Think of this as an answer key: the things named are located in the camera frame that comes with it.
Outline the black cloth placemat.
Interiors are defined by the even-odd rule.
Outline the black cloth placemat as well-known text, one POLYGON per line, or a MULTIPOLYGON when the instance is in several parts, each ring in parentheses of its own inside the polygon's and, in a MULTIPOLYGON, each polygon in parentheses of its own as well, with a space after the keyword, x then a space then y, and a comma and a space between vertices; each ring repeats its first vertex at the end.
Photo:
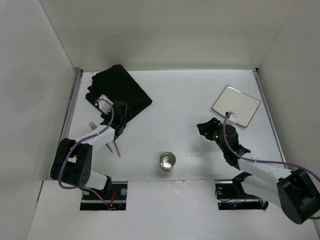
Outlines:
POLYGON ((86 100, 94 105, 101 95, 105 95, 113 103, 126 102, 131 110, 128 121, 153 102, 121 64, 113 65, 95 74, 91 79, 92 85, 87 88, 89 92, 85 95, 86 100))

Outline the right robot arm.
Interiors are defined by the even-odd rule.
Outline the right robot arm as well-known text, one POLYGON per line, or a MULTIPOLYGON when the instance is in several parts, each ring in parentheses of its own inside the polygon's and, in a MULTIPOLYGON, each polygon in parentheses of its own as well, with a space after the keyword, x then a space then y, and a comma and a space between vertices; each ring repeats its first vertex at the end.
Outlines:
POLYGON ((224 121, 212 118, 197 124, 199 134, 217 144, 225 161, 241 173, 232 179, 239 196, 260 197, 279 207, 295 224, 316 220, 320 210, 320 192, 313 182, 319 176, 306 167, 282 161, 254 159, 251 151, 239 143, 232 125, 236 116, 228 112, 224 121))

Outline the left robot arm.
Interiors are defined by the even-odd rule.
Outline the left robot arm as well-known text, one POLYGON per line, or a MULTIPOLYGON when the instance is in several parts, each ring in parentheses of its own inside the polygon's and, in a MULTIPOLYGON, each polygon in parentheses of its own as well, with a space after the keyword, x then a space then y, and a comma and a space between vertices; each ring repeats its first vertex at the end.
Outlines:
POLYGON ((107 120, 90 133, 77 138, 60 141, 50 170, 50 177, 58 181, 63 189, 82 189, 94 193, 98 198, 108 197, 112 192, 112 179, 92 170, 94 151, 115 141, 124 131, 132 111, 125 101, 110 103, 99 98, 99 108, 109 105, 107 120))

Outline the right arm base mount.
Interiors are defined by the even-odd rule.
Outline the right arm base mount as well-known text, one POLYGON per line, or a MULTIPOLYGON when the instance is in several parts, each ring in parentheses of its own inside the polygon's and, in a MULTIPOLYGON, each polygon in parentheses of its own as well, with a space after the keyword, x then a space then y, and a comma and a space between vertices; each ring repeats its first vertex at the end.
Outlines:
POLYGON ((241 193, 231 183, 216 183, 214 195, 217 199, 217 207, 220 211, 228 210, 262 210, 265 211, 269 202, 254 195, 241 193))

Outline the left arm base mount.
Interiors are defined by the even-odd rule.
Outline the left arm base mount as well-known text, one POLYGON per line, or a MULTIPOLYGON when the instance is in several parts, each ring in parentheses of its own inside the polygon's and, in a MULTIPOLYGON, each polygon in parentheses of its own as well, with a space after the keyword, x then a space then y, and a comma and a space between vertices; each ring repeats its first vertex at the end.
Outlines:
POLYGON ((112 182, 109 193, 104 193, 101 190, 95 192, 101 199, 92 191, 84 190, 81 196, 80 210, 81 211, 125 211, 127 207, 128 182, 116 181, 112 182))

